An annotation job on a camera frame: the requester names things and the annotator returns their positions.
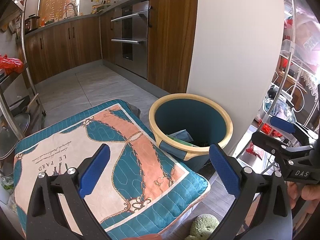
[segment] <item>yellow trash can rim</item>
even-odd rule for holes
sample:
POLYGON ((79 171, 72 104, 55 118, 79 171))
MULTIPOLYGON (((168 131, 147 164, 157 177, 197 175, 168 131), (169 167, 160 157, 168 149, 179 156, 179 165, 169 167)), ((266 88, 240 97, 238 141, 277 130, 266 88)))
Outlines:
POLYGON ((180 143, 170 139, 156 125, 155 113, 156 113, 157 109, 159 108, 159 106, 161 106, 163 103, 165 103, 167 101, 174 100, 174 99, 179 99, 179 98, 193 99, 193 100, 197 100, 197 101, 203 102, 203 103, 211 106, 212 108, 217 110, 219 112, 219 114, 221 114, 221 116, 223 117, 224 121, 226 122, 227 132, 226 132, 225 137, 218 144, 219 144, 219 146, 221 148, 224 148, 227 145, 227 143, 230 141, 232 133, 233 133, 233 124, 232 124, 231 118, 227 114, 227 112, 221 106, 219 106, 217 103, 211 101, 208 98, 201 97, 201 96, 198 96, 198 95, 184 94, 184 93, 171 94, 171 95, 167 95, 167 96, 161 97, 156 102, 154 102, 153 105, 150 108, 150 111, 149 111, 149 123, 150 123, 150 128, 153 131, 153 133, 156 133, 163 141, 165 141, 169 145, 172 145, 173 147, 176 147, 176 148, 178 148, 180 150, 188 151, 188 152, 198 152, 199 155, 202 155, 203 153, 209 152, 209 148, 210 147, 187 146, 187 145, 180 144, 180 143))

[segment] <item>green sponge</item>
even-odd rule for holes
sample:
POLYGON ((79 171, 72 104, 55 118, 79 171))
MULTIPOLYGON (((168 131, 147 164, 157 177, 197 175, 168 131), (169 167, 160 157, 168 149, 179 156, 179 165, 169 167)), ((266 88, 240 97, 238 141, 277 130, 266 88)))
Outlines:
POLYGON ((192 223, 190 236, 185 240, 207 240, 212 232, 217 228, 219 221, 210 214, 198 216, 192 223))

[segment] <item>trash can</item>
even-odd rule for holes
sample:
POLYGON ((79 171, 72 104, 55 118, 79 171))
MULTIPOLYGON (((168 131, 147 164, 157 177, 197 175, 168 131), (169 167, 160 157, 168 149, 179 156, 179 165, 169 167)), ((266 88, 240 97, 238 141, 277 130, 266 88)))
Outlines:
POLYGON ((193 171, 207 162, 211 144, 225 147, 233 132, 232 121, 221 106, 193 94, 172 94, 158 99, 150 108, 149 122, 157 146, 180 158, 193 171), (167 136, 184 129, 199 147, 181 144, 167 136))

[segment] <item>oven handle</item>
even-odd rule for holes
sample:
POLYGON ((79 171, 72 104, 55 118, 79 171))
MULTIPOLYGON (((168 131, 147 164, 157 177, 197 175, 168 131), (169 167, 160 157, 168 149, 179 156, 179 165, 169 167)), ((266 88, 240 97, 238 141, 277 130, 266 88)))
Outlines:
POLYGON ((111 41, 113 41, 113 42, 122 42, 122 43, 131 43, 131 44, 141 44, 141 43, 143 43, 143 41, 117 40, 117 39, 112 39, 111 41))
POLYGON ((122 16, 122 17, 118 17, 118 18, 115 18, 115 19, 111 20, 110 22, 121 21, 121 20, 132 18, 132 17, 135 17, 135 16, 143 17, 144 13, 146 13, 146 12, 148 12, 148 10, 141 11, 141 12, 136 12, 136 13, 133 13, 133 14, 130 14, 130 15, 122 16))

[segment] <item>white pillar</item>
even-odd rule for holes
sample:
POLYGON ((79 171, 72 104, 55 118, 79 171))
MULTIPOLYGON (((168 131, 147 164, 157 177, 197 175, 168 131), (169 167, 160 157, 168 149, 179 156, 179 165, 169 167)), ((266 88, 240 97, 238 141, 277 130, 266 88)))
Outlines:
POLYGON ((235 149, 257 114, 279 58, 283 0, 198 0, 188 93, 221 105, 235 149))

